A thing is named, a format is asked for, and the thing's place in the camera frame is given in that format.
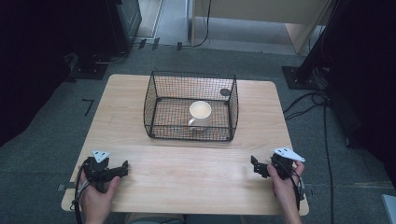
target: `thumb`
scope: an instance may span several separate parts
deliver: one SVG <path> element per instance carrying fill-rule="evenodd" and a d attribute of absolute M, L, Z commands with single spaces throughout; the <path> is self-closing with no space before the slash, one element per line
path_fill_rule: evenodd
<path fill-rule="evenodd" d="M 113 198 L 114 193 L 116 193 L 116 189 L 119 186 L 120 183 L 120 177 L 119 176 L 115 176 L 110 183 L 110 186 L 108 187 L 106 196 L 109 197 L 110 199 Z"/>

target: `person's left hand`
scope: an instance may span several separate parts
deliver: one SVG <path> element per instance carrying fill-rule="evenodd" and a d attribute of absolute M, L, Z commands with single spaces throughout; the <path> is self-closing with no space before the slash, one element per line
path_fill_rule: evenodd
<path fill-rule="evenodd" d="M 79 180 L 80 186 L 87 179 L 85 172 L 82 171 Z M 113 201 L 114 193 L 120 183 L 120 177 L 114 177 L 107 192 L 101 193 L 94 186 L 89 185 L 80 196 L 80 204 L 82 212 L 85 215 L 86 224 L 103 224 L 105 223 L 111 211 L 111 203 Z"/>

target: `wooden table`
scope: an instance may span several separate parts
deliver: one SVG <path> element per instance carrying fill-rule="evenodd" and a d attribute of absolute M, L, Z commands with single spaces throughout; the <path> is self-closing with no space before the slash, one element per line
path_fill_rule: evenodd
<path fill-rule="evenodd" d="M 149 138 L 143 105 L 149 76 L 110 77 L 71 176 L 93 150 L 111 153 L 109 168 L 127 160 L 131 169 L 119 185 L 114 212 L 180 214 L 280 214 L 271 178 L 253 173 L 250 155 L 268 163 L 272 149 L 290 147 L 276 86 L 238 80 L 239 120 L 231 142 Z M 74 190 L 62 208 L 69 211 Z M 301 202 L 301 215 L 308 213 Z"/>

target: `person's right hand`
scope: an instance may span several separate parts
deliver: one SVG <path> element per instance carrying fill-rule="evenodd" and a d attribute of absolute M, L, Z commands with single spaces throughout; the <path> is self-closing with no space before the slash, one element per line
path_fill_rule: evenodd
<path fill-rule="evenodd" d="M 82 171 L 79 184 L 81 185 L 87 177 Z M 85 215 L 86 224 L 103 224 L 105 223 L 111 210 L 114 193 L 120 183 L 120 177 L 114 177 L 106 193 L 101 193 L 92 185 L 89 185 L 81 193 L 80 204 L 82 212 Z"/>
<path fill-rule="evenodd" d="M 304 171 L 303 163 L 300 161 L 295 161 L 294 163 L 297 165 L 294 171 L 301 176 Z M 271 164 L 268 164 L 267 170 L 273 179 L 274 192 L 285 217 L 285 223 L 302 223 L 291 180 L 289 178 L 282 180 L 277 174 L 276 168 Z M 292 178 L 298 186 L 300 181 L 298 176 L 292 175 Z"/>

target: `white cup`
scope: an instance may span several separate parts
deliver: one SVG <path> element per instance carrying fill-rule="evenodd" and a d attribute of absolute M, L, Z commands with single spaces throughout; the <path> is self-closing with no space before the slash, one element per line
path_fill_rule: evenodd
<path fill-rule="evenodd" d="M 196 101 L 190 105 L 190 114 L 192 119 L 189 121 L 189 126 L 210 126 L 210 117 L 212 115 L 212 107 L 205 101 Z"/>

